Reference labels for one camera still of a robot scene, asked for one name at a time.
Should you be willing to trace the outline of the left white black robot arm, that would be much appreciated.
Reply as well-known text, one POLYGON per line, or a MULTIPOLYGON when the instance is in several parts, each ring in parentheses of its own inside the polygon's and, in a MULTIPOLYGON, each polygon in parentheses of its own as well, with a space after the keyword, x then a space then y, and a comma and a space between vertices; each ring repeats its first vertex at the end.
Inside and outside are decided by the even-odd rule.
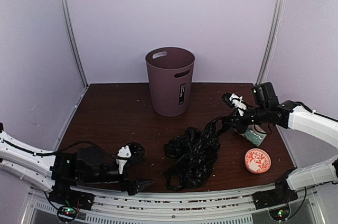
POLYGON ((1 130, 1 168, 37 185, 65 205, 76 200, 70 186, 118 183, 128 195, 154 184, 153 179, 130 180, 127 169, 144 161, 145 149, 137 142, 123 145, 115 154, 91 141, 77 141, 57 151, 27 145, 1 130))

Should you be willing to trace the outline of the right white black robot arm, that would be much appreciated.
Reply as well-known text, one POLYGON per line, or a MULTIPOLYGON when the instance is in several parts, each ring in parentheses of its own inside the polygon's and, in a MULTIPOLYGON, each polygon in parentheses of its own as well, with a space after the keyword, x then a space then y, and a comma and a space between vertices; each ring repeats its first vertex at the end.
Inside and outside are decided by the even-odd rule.
POLYGON ((244 133, 250 126, 276 125, 285 130, 318 141, 332 148, 328 157, 323 154, 315 163, 306 167, 295 167, 286 171, 276 181, 274 188, 267 192, 257 192, 253 198, 262 203, 286 203, 297 199, 297 191, 309 186, 337 183, 337 119, 309 108, 301 101, 280 102, 271 82, 261 83, 251 88, 255 105, 247 104, 243 97, 234 92, 225 92, 222 101, 235 111, 222 119, 223 126, 232 127, 244 133))

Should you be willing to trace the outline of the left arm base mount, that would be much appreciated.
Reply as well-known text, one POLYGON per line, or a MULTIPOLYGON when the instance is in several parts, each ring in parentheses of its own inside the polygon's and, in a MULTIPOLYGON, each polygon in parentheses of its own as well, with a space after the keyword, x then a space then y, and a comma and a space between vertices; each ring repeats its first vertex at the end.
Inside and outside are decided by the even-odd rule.
POLYGON ((48 203, 56 210, 57 218, 64 223, 75 221, 80 210, 91 210, 95 196, 92 193, 70 188, 44 192, 48 203))

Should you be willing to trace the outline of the black plastic trash bag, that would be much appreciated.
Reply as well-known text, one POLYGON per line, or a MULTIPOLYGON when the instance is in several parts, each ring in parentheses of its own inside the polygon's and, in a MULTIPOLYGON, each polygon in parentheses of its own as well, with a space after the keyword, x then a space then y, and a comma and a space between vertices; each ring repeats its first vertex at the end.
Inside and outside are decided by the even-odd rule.
POLYGON ((168 190, 197 189, 209 179, 218 159, 219 136, 231 128, 222 125, 222 117, 208 122, 204 130, 188 127, 164 145, 166 157, 176 160, 164 172, 168 190))

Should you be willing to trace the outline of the mauve plastic trash bin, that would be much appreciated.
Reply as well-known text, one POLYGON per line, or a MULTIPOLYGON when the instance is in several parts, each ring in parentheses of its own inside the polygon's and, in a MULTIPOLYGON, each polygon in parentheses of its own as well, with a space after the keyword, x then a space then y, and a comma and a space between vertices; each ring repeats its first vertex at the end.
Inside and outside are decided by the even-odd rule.
POLYGON ((195 56, 177 47, 164 47, 149 52, 147 74, 153 109, 160 115, 175 117, 189 105, 195 56))

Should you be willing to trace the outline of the floral ceramic mug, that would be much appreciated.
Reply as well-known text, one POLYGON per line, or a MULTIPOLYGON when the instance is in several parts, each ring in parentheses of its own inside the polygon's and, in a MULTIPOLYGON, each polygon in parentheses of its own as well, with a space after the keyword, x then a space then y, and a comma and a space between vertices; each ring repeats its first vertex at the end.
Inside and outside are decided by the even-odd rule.
POLYGON ((246 131, 240 135, 254 146, 259 147, 267 136, 267 133, 258 125, 250 125, 246 131))

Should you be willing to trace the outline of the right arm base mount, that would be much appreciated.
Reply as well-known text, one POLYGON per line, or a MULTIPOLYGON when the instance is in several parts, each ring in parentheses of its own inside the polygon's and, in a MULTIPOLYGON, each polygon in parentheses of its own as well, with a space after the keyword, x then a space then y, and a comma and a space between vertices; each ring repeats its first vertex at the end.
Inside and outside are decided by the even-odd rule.
POLYGON ((275 189, 256 192, 252 195, 257 210, 268 210, 274 221, 287 221, 291 217, 290 203, 298 199, 296 192, 287 192, 286 195, 276 193, 275 189))

